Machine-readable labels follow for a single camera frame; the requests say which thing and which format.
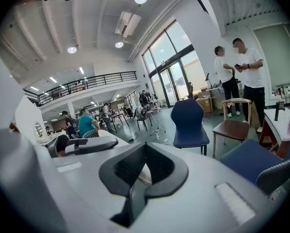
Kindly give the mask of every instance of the navy blue chair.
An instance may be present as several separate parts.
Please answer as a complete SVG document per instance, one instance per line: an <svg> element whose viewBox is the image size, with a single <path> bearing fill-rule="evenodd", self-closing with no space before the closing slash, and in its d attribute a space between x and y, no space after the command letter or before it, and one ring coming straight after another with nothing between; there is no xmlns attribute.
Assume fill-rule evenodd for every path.
<svg viewBox="0 0 290 233"><path fill-rule="evenodd" d="M203 108L194 99L178 101L173 107L171 118L176 125L174 147L201 147L201 153L206 155L209 139L202 127Z"/></svg>
<svg viewBox="0 0 290 233"><path fill-rule="evenodd" d="M251 183L258 184L258 179L261 179L262 174L269 168L290 166L290 147L286 157L282 160L257 142L248 140L222 156L220 161ZM280 170L280 172L280 175L276 174L276 177L281 178L283 171Z"/></svg>

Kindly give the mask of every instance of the column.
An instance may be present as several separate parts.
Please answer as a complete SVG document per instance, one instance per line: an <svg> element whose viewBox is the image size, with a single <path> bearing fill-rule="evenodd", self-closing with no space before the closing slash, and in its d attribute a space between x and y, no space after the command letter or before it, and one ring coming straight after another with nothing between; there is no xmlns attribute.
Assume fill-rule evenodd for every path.
<svg viewBox="0 0 290 233"><path fill-rule="evenodd" d="M75 119L76 114L75 114L75 110L73 109L72 102L68 102L68 109L69 109L69 113L70 113L71 118Z"/></svg>

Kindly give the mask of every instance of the air conditioner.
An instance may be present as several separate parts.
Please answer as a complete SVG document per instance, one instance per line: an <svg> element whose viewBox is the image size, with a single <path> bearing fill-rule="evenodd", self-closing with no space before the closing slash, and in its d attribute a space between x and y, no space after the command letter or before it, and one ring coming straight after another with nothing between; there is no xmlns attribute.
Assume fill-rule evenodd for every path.
<svg viewBox="0 0 290 233"><path fill-rule="evenodd" d="M140 16L123 11L118 20L115 33L123 35L124 38L132 35L140 20Z"/></svg>

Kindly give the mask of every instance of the black railing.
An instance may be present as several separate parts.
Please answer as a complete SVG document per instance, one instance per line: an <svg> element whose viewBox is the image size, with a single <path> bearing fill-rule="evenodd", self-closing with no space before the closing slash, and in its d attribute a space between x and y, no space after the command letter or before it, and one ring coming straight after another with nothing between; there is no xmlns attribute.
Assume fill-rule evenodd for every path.
<svg viewBox="0 0 290 233"><path fill-rule="evenodd" d="M110 73L105 75L99 75L89 78L83 78L81 80L72 81L69 83L65 83L56 88L53 88L49 91L44 92L43 94L37 95L30 91L25 91L25 94L30 99L30 97L34 100L37 106L42 106L50 101L55 99L59 99L63 96L69 95L71 93L79 92L82 90L94 88L101 85L118 83L129 80L136 80L136 72L117 72Z"/></svg>

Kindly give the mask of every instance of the white shoe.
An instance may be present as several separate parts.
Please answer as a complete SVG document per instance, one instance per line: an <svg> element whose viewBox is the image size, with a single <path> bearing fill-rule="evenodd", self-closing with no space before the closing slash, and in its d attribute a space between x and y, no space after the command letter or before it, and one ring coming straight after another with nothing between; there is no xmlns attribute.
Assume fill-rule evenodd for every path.
<svg viewBox="0 0 290 233"><path fill-rule="evenodd" d="M257 129L257 133L261 133L262 132L262 127L259 127L258 129Z"/></svg>

